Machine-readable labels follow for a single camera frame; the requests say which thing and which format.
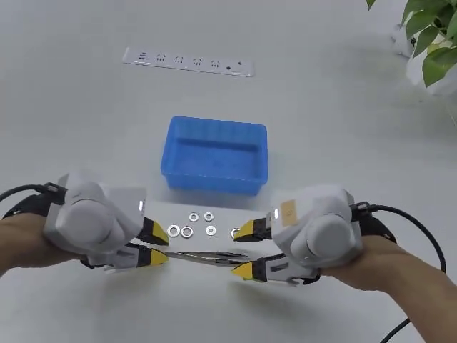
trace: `white knob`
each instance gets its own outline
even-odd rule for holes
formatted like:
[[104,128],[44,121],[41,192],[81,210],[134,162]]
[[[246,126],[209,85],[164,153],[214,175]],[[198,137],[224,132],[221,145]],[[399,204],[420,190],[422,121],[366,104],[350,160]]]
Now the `white knob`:
[[336,214],[316,218],[306,227],[306,243],[311,253],[323,259],[343,256],[353,246],[352,227]]
[[103,204],[81,200],[68,208],[60,224],[59,231],[71,244],[89,249],[108,238],[114,215]]

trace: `black wrist strap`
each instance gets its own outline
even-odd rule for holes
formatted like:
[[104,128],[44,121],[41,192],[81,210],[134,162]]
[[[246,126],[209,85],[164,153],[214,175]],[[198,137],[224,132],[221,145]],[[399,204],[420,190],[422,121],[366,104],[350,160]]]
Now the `black wrist strap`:
[[392,232],[379,219],[372,217],[370,214],[362,216],[358,223],[362,236],[382,236],[389,241],[397,244],[397,240]]

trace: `power strip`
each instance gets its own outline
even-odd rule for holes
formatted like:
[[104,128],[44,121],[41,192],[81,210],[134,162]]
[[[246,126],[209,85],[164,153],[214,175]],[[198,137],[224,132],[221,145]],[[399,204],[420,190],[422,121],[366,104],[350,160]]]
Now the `power strip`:
[[127,48],[123,63],[233,76],[254,76],[254,65],[242,59],[216,59]]

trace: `forearm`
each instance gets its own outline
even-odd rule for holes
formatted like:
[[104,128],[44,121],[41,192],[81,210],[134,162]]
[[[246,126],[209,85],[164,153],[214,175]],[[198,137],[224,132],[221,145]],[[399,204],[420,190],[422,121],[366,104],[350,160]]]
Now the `forearm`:
[[0,221],[0,277],[10,270],[15,263],[18,248],[11,239],[11,228],[4,221]]
[[457,287],[440,270],[414,256],[391,265],[381,286],[403,309],[427,343],[457,340]]
[[0,276],[16,267],[47,267],[82,258],[57,249],[43,235],[46,218],[18,214],[0,220]]

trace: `plant leaf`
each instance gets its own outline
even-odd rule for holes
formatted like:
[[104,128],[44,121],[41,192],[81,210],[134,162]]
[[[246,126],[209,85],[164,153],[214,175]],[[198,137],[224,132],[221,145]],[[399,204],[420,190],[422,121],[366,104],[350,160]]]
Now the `plant leaf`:
[[406,19],[408,18],[408,15],[411,12],[430,10],[434,11],[435,13],[438,13],[438,11],[447,4],[448,2],[446,0],[408,0],[405,6],[405,11],[403,12],[403,18],[401,20],[401,23],[405,23]]
[[368,5],[368,10],[371,9],[373,4],[375,3],[376,0],[366,0],[366,4]]
[[451,22],[448,26],[448,33],[446,35],[447,39],[454,37],[457,34],[457,11],[452,16]]
[[433,43],[436,36],[438,36],[438,28],[429,26],[419,34],[416,43],[416,50],[414,51],[414,57],[418,56],[422,51],[427,49],[427,46]]
[[426,87],[441,80],[457,63],[457,48],[440,48],[429,54],[422,64],[423,81]]
[[420,30],[425,29],[435,19],[435,11],[420,11],[411,17],[406,23],[406,37],[410,39],[414,34]]

